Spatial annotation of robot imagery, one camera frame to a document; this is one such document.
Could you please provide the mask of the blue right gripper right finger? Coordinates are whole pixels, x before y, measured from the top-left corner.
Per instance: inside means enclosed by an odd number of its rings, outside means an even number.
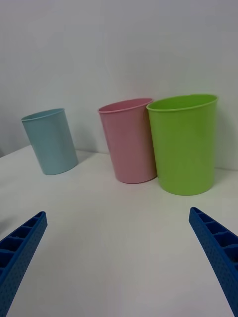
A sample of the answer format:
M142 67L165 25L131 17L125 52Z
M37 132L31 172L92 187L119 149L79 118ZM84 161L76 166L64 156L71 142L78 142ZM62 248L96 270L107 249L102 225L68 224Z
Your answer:
M233 314L238 316L238 237L195 207L190 209L189 223Z

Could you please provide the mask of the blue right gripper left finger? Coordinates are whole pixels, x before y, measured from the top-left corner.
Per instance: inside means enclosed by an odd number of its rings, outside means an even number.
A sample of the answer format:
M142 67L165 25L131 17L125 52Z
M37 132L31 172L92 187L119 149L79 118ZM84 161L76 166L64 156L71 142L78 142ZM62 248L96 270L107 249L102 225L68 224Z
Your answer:
M41 211L0 241L0 316L7 315L47 225Z

